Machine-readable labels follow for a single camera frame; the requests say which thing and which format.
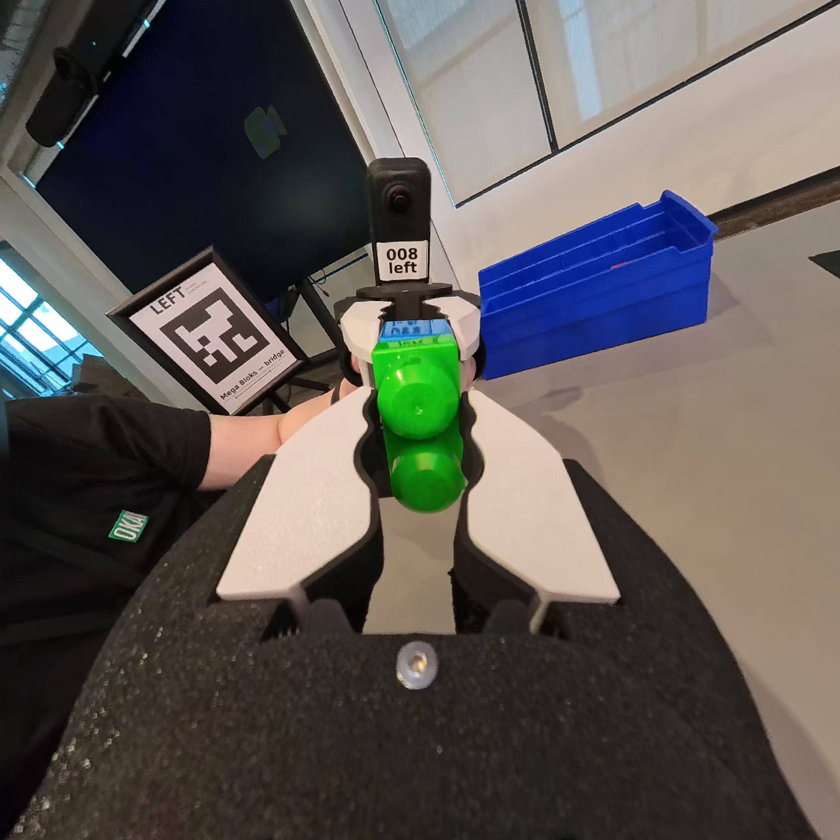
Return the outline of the small side window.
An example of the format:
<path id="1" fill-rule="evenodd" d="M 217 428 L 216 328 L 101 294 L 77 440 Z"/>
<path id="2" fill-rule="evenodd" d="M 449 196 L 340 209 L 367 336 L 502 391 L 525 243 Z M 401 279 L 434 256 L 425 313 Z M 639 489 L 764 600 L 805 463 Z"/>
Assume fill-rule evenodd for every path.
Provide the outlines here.
<path id="1" fill-rule="evenodd" d="M 34 289 L 9 261 L 1 261 L 1 375 L 6 396 L 66 396 L 85 354 L 97 349 Z"/>

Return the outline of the person's black shirt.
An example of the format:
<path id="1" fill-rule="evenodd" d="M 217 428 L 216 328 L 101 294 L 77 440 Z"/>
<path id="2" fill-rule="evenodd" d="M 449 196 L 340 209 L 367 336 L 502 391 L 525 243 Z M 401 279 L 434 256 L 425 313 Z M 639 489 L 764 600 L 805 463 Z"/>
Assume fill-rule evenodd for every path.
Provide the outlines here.
<path id="1" fill-rule="evenodd" d="M 2 836 L 36 793 L 113 625 L 221 491 L 209 415 L 131 398 L 6 403 Z"/>

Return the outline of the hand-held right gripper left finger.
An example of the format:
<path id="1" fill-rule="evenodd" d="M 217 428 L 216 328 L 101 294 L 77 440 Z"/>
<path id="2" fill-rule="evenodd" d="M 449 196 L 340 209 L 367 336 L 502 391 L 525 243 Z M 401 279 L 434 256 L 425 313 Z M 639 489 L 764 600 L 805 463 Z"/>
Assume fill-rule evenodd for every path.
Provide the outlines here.
<path id="1" fill-rule="evenodd" d="M 288 602 L 301 618 L 332 599 L 370 600 L 384 566 L 375 482 L 375 392 L 359 388 L 280 446 L 217 583 L 222 602 Z"/>

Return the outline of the blue plastic bin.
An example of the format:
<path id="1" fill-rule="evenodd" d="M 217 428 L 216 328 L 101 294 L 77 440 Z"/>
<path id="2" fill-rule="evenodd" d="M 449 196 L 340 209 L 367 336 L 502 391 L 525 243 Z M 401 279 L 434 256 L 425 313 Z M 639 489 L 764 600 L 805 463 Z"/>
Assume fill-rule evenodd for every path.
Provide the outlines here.
<path id="1" fill-rule="evenodd" d="M 664 191 L 482 269 L 485 378 L 702 324 L 717 233 Z"/>

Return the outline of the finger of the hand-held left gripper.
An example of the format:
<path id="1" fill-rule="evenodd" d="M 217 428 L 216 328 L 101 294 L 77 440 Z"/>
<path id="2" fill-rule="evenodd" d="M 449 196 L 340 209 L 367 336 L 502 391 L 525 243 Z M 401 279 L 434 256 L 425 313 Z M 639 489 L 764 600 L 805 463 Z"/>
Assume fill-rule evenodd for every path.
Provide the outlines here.
<path id="1" fill-rule="evenodd" d="M 360 363 L 365 386 L 375 387 L 372 354 L 382 332 L 382 314 L 388 308 L 388 301 L 355 301 L 339 322 L 347 349 Z"/>
<path id="2" fill-rule="evenodd" d="M 438 297 L 437 310 L 448 321 L 458 345 L 459 361 L 476 359 L 476 378 L 482 374 L 480 305 L 465 297 Z"/>

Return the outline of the blue one-stud toy block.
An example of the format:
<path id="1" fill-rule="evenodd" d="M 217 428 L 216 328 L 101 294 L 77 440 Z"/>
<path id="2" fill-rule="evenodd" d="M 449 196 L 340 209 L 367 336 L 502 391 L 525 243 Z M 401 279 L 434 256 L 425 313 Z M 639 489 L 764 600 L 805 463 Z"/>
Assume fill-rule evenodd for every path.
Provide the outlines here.
<path id="1" fill-rule="evenodd" d="M 443 318 L 402 320 L 384 322 L 379 342 L 404 343 L 417 340 L 430 340 L 453 335 L 448 322 Z"/>

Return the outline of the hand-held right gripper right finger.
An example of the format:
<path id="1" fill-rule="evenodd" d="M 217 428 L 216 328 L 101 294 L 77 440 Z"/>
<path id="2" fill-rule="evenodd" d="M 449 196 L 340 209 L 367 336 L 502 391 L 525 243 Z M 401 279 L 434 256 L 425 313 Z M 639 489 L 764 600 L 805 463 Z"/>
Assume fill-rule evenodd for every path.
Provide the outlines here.
<path id="1" fill-rule="evenodd" d="M 537 632 L 554 603 L 614 606 L 621 593 L 558 449 L 474 388 L 460 430 L 467 486 L 454 575 L 488 614 L 504 602 Z"/>

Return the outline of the black video bar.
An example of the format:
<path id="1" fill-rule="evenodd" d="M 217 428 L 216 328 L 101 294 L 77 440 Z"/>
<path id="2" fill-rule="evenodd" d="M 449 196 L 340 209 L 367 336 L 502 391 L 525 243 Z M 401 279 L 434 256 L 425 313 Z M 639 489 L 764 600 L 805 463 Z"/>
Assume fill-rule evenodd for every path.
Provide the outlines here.
<path id="1" fill-rule="evenodd" d="M 95 1 L 66 46 L 53 53 L 54 72 L 26 124 L 29 137 L 52 148 L 101 92 L 164 5 L 159 1 Z"/>

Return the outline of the large gridded window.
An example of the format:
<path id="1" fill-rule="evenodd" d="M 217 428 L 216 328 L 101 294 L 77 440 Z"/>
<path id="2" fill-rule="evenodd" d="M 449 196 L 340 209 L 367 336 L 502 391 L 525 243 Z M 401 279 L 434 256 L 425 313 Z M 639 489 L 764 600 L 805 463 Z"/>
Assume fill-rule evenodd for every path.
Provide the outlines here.
<path id="1" fill-rule="evenodd" d="M 384 1 L 375 7 L 457 206 L 824 4 Z"/>

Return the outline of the grey desk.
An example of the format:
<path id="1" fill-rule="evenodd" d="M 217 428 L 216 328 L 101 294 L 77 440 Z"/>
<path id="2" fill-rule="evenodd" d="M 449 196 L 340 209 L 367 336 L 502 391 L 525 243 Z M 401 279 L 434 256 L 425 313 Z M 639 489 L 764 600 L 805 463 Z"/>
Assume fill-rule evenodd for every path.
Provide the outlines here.
<path id="1" fill-rule="evenodd" d="M 482 382 L 679 567 L 838 838 L 838 202 L 716 243 L 705 323 Z"/>

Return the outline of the green two-stud toy block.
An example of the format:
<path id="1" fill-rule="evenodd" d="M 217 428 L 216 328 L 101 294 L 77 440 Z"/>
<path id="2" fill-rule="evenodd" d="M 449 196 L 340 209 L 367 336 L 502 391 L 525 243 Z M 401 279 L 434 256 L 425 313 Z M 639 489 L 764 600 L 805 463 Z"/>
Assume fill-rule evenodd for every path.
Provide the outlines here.
<path id="1" fill-rule="evenodd" d="M 450 330 L 382 338 L 372 352 L 391 492 L 411 511 L 443 511 L 466 488 L 459 361 Z"/>

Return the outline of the person's left forearm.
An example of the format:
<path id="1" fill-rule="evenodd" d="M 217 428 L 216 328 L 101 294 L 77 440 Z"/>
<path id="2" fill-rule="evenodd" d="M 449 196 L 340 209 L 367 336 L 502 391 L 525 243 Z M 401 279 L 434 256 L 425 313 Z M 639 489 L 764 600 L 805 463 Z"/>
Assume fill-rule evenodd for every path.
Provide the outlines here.
<path id="1" fill-rule="evenodd" d="M 347 380 L 339 385 L 341 398 L 357 389 L 357 385 Z M 211 415 L 208 460 L 198 489 L 215 491 L 232 487 L 260 458 L 275 454 L 307 422 L 331 407 L 332 391 L 279 415 Z"/>

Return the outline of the large black tv screen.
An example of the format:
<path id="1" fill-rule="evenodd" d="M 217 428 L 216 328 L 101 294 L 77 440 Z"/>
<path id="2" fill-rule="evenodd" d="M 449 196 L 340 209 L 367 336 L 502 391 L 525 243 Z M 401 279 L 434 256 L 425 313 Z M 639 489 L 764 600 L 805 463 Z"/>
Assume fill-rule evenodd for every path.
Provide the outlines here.
<path id="1" fill-rule="evenodd" d="M 165 2 L 36 190 L 131 292 L 214 247 L 268 301 L 370 243 L 366 164 L 289 2 Z"/>

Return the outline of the framed marker sign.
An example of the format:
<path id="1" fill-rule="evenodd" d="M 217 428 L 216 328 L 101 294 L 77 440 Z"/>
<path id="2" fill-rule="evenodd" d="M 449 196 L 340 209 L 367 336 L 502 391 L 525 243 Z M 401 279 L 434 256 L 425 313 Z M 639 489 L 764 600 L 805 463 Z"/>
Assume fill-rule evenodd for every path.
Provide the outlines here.
<path id="1" fill-rule="evenodd" d="M 309 363 L 213 247 L 107 317 L 213 415 L 249 413 Z"/>

